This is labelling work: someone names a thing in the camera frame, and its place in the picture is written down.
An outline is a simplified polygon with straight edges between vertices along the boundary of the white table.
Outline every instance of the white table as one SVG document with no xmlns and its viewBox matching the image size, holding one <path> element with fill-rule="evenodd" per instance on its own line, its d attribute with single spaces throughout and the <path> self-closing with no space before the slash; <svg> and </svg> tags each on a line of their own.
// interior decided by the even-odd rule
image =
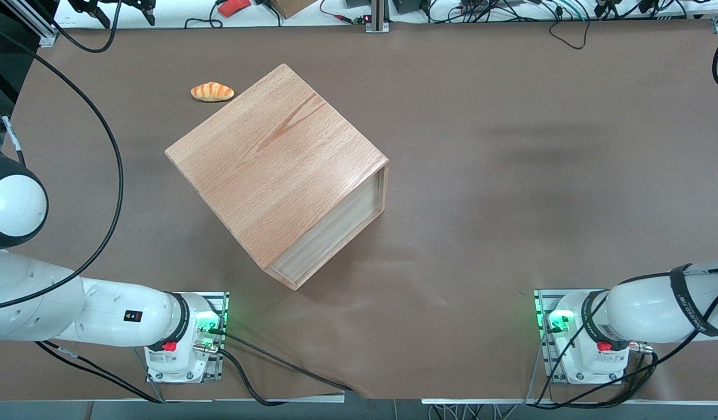
<svg viewBox="0 0 718 420">
<path fill-rule="evenodd" d="M 718 13 L 718 0 L 711 0 L 707 3 L 694 3 L 691 0 L 680 0 L 684 5 L 687 16 L 692 15 L 716 15 Z M 587 0 L 581 0 L 581 3 L 592 18 L 595 17 L 594 8 L 595 2 L 589 2 Z M 553 15 L 548 9 L 541 5 L 535 5 L 534 3 L 524 2 L 515 5 L 511 3 L 514 10 L 524 17 L 530 17 L 539 20 L 553 20 Z M 553 3 L 547 3 L 550 8 L 554 9 Z M 202 0 L 159 0 L 154 10 L 154 16 L 156 17 L 156 25 L 150 27 L 146 19 L 143 17 L 140 11 L 135 8 L 124 6 L 121 8 L 120 21 L 118 27 L 120 29 L 182 29 L 186 19 L 198 18 L 208 19 L 209 11 L 213 2 L 202 1 Z M 460 5 L 460 0 L 438 0 L 431 8 L 431 16 L 434 19 L 443 20 L 447 19 L 447 12 Z M 623 0 L 620 5 L 617 5 L 618 13 L 626 13 L 636 3 L 633 0 Z M 500 7 L 504 7 L 504 2 L 499 4 Z M 100 3 L 100 8 L 105 11 L 105 14 L 112 19 L 114 16 L 114 8 L 116 5 L 106 5 Z M 335 14 L 341 14 L 349 18 L 359 17 L 365 14 L 370 14 L 369 2 L 367 6 L 360 8 L 347 8 L 345 0 L 325 0 L 323 6 L 326 11 Z M 576 6 L 580 13 L 584 13 L 583 9 Z M 459 13 L 452 13 L 452 16 L 456 16 Z M 648 16 L 649 13 L 639 13 L 639 10 L 635 10 L 629 14 L 627 19 L 636 18 L 641 16 Z M 674 2 L 672 5 L 658 13 L 656 16 L 681 16 L 682 11 L 678 3 Z M 394 22 L 408 22 L 408 23 L 428 23 L 426 14 L 422 10 L 418 10 L 411 13 L 398 14 L 392 0 L 389 1 L 389 16 Z M 225 18 L 220 16 L 217 11 L 214 12 L 214 17 L 219 19 L 225 27 L 255 27 L 255 26 L 276 26 L 277 19 L 276 14 L 269 10 L 265 5 L 256 6 L 253 3 L 252 6 L 240 10 L 233 16 Z M 493 10 L 490 22 L 504 21 L 511 19 L 513 16 L 503 10 Z M 568 19 L 568 15 L 564 13 L 564 18 Z M 76 13 L 68 2 L 63 1 L 58 5 L 57 13 L 55 13 L 55 20 L 66 29 L 102 29 L 100 22 L 97 19 L 90 17 L 86 13 Z M 343 25 L 348 26 L 347 23 L 341 22 L 332 16 L 327 16 L 321 13 L 319 10 L 319 2 L 312 3 L 305 10 L 300 11 L 295 16 L 289 19 L 282 19 L 282 26 L 332 26 L 332 25 Z M 189 24 L 189 29 L 194 27 L 207 27 L 210 26 L 207 23 L 193 22 Z"/>
</svg>

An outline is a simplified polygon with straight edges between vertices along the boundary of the cardboard box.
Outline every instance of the cardboard box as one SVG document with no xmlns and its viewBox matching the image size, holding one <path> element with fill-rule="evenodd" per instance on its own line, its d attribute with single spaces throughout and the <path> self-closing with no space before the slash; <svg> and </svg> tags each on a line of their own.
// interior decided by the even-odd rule
<svg viewBox="0 0 718 420">
<path fill-rule="evenodd" d="M 284 18 L 289 19 L 314 2 L 315 0 L 271 0 L 271 7 Z"/>
</svg>

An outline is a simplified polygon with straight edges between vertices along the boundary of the cable connector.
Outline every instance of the cable connector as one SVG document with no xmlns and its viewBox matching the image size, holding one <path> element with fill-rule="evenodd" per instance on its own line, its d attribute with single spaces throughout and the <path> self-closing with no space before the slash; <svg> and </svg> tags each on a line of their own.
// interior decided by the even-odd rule
<svg viewBox="0 0 718 420">
<path fill-rule="evenodd" d="M 209 334 L 213 334 L 213 335 L 224 335 L 224 332 L 218 328 L 207 328 L 207 329 L 203 329 L 201 331 L 204 333 L 209 333 Z"/>
<path fill-rule="evenodd" d="M 196 341 L 195 343 L 193 343 L 193 350 L 202 351 L 204 353 L 209 353 L 209 354 L 217 354 L 219 351 L 219 346 L 212 344 L 212 343 L 204 343 L 202 341 Z"/>
<path fill-rule="evenodd" d="M 631 341 L 629 343 L 629 350 L 636 351 L 637 353 L 642 353 L 642 354 L 655 353 L 655 349 L 652 348 L 651 345 L 648 345 L 645 343 L 637 343 L 636 341 Z"/>
</svg>

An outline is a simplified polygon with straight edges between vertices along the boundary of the red object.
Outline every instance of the red object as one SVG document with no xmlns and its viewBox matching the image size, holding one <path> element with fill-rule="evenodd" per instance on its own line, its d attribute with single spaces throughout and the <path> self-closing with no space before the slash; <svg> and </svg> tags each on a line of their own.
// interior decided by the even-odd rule
<svg viewBox="0 0 718 420">
<path fill-rule="evenodd" d="M 599 341 L 599 342 L 597 343 L 597 350 L 598 350 L 598 351 L 610 351 L 610 350 L 612 350 L 612 349 L 613 349 L 613 346 L 611 345 L 611 343 L 607 343 L 607 342 L 605 342 L 605 341 Z"/>
<path fill-rule="evenodd" d="M 223 5 L 218 7 L 219 14 L 221 16 L 229 17 L 232 16 L 234 13 L 237 13 L 241 11 L 244 8 L 247 8 L 250 5 L 250 0 L 226 0 Z"/>
<path fill-rule="evenodd" d="M 169 341 L 162 345 L 162 350 L 164 351 L 175 351 L 175 349 L 177 349 L 177 343 L 174 341 Z"/>
</svg>

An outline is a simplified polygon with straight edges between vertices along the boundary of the wooden box lid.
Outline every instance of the wooden box lid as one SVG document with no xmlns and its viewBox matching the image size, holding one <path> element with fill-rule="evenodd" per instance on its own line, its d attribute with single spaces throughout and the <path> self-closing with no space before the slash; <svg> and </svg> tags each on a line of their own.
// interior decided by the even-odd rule
<svg viewBox="0 0 718 420">
<path fill-rule="evenodd" d="M 165 154 L 260 268 L 388 162 L 286 64 Z"/>
</svg>

